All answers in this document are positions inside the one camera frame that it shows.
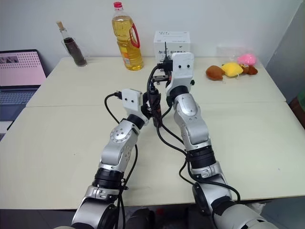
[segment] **dark liquid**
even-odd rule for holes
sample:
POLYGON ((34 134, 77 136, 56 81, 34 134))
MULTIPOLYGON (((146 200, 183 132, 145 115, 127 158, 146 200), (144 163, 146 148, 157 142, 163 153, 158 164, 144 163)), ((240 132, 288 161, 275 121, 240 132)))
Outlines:
POLYGON ((63 42, 67 47, 69 54, 73 57, 74 62, 77 66, 84 66, 87 64, 87 61, 85 60, 84 56, 81 53, 81 50, 79 49, 73 38, 65 38, 63 39, 63 42))

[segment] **red bottle cap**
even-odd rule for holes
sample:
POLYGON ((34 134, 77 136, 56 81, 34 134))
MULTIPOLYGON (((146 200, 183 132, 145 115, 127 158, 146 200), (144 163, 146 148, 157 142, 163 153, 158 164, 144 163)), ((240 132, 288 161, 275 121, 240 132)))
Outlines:
POLYGON ((122 3, 121 3, 120 1, 115 1, 115 2, 113 3, 113 6, 114 6, 115 8, 121 8, 121 7, 123 7, 123 6, 122 6, 122 3))

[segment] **white wall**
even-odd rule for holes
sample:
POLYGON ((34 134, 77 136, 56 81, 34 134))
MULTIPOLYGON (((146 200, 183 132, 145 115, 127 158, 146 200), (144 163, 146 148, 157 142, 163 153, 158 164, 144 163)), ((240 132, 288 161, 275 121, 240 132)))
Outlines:
MULTIPOLYGON (((153 56, 155 30, 190 31, 196 56, 217 46, 253 49, 266 65, 302 0, 125 0, 141 40, 153 56)), ((0 49, 37 48, 51 70, 66 55, 56 21, 93 56, 118 56, 113 0, 0 0, 0 49)))
POLYGON ((290 102, 305 89, 305 3, 295 14, 266 69, 290 102))

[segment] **dark floor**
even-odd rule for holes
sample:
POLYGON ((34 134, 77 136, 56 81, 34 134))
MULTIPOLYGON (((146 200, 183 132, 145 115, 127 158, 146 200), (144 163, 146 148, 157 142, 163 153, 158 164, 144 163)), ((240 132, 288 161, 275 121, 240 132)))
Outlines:
MULTIPOLYGON (((142 207, 126 207, 126 217, 129 218, 139 208, 142 207)), ((169 221, 179 229, 211 228, 209 221, 197 214, 190 205, 150 206, 149 209, 156 212, 158 228, 173 228, 168 226, 169 221)), ((53 229, 58 226, 68 226, 74 212, 73 210, 0 210, 0 229, 53 229)), ((279 229, 304 229, 305 197, 272 200, 264 207, 262 216, 279 229)))

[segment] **white table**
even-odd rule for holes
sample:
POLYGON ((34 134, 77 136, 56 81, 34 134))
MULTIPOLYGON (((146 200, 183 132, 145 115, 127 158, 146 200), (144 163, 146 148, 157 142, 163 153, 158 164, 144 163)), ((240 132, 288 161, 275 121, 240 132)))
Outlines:
MULTIPOLYGON (((113 99, 110 107, 121 118, 120 103, 113 99)), ((242 199, 305 195, 305 131, 286 103, 199 105, 216 158, 242 199)), ((172 112, 164 122, 179 133, 172 112)), ((98 105, 25 108, 0 142, 0 208, 77 208, 115 125, 98 105)), ((182 154, 158 139, 152 122, 138 147, 127 206, 194 202, 192 187, 178 176, 182 154)))
MULTIPOLYGON (((195 58, 192 94, 198 102, 283 102, 275 83, 261 63, 258 74, 238 80, 224 76, 225 83, 209 80, 205 70, 224 64, 227 58, 195 58)), ((121 57, 91 58, 85 67, 77 67, 72 58, 63 58, 27 104, 31 106, 101 105, 106 95, 124 88, 146 91, 146 82, 155 66, 154 58, 144 58, 140 71, 129 71, 121 57)))

